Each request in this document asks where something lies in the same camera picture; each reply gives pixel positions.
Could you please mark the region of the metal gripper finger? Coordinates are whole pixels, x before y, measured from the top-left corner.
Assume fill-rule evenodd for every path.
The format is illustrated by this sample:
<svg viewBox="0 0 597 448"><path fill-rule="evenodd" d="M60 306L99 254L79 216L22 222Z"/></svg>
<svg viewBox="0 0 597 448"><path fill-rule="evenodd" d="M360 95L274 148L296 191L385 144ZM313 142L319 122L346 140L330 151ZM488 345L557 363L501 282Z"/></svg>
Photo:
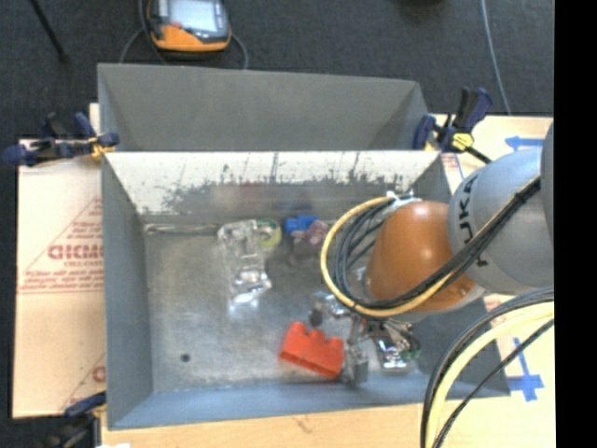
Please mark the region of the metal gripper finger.
<svg viewBox="0 0 597 448"><path fill-rule="evenodd" d="M350 386L358 386L368 379L369 359L358 343L347 342L343 381Z"/></svg>

